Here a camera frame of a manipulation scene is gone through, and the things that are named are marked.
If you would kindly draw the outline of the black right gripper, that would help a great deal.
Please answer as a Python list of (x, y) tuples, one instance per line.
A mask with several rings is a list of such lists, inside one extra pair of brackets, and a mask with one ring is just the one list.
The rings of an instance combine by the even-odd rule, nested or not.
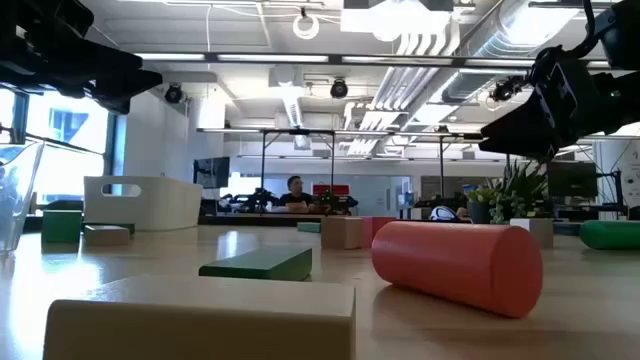
[(603, 132), (605, 99), (584, 64), (561, 46), (540, 52), (529, 74), (535, 97), (481, 129), (481, 151), (546, 161)]

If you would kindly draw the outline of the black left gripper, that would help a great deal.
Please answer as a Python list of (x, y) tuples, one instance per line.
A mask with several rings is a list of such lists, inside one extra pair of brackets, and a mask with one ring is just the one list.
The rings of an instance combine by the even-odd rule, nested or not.
[(129, 114), (135, 96), (163, 83), (160, 73), (140, 68), (139, 57), (85, 39), (40, 36), (39, 52), (48, 75), (88, 90), (98, 105), (114, 114)]

